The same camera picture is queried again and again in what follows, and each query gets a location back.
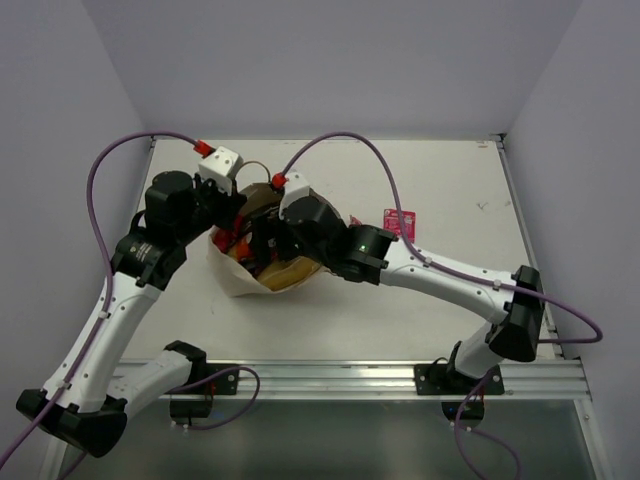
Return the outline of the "brown paper bag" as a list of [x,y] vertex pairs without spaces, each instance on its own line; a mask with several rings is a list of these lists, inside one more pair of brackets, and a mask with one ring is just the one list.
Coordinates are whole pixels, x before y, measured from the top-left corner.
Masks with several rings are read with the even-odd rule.
[[[241,194],[244,194],[247,197],[247,202],[254,202],[265,199],[279,199],[280,196],[271,188],[268,181],[262,182],[254,182],[246,186],[245,188],[240,190]],[[251,235],[252,231],[246,234],[240,232],[240,223],[241,217],[240,212],[236,221],[234,223],[234,227],[232,229],[236,234],[236,242],[246,236]],[[272,295],[286,292],[288,290],[292,290],[296,287],[299,287],[310,279],[319,276],[322,273],[325,273],[327,269],[321,266],[321,270],[308,278],[306,281],[299,283],[298,285],[288,288],[286,290],[282,290],[279,292],[272,292],[268,288],[262,286],[257,281],[257,276],[265,269],[260,268],[256,264],[256,260],[251,259],[248,261],[238,262],[236,261],[229,252],[227,254],[223,254],[220,252],[211,241],[211,233],[214,229],[218,227],[214,227],[211,229],[207,244],[208,244],[208,252],[207,252],[207,261],[211,270],[214,274],[214,277],[218,281],[223,292],[230,298],[241,297],[246,295]],[[272,261],[279,260],[277,255],[272,255]]]

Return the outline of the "red pink candy packet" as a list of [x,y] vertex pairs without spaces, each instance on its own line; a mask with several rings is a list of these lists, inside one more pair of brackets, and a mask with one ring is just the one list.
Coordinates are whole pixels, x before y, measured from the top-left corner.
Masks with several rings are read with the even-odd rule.
[[402,229],[405,229],[409,242],[414,243],[416,238],[416,213],[406,210],[399,212],[396,209],[385,209],[383,213],[383,228],[397,236],[401,236]]

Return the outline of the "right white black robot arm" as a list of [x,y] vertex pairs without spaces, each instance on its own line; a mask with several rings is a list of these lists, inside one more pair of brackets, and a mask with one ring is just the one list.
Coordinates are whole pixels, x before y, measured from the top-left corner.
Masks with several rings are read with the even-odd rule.
[[316,196],[286,209],[264,207],[250,215],[247,230],[259,266],[271,258],[308,258],[345,281],[413,290],[483,318],[450,354],[442,376],[454,391],[470,391],[503,360],[529,363],[537,356],[544,303],[533,267],[510,273],[433,256],[381,228],[347,225]]

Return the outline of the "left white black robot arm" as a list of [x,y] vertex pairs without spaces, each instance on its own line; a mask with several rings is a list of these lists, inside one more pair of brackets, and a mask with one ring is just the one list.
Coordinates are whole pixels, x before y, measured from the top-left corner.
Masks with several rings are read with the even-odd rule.
[[232,227],[246,202],[237,189],[223,191],[199,174],[156,175],[143,209],[116,246],[99,300],[72,350],[43,387],[21,393],[17,410],[100,458],[157,397],[201,390],[208,379],[206,354],[183,341],[171,342],[119,381],[113,374],[142,319],[186,262],[187,246],[212,227]]

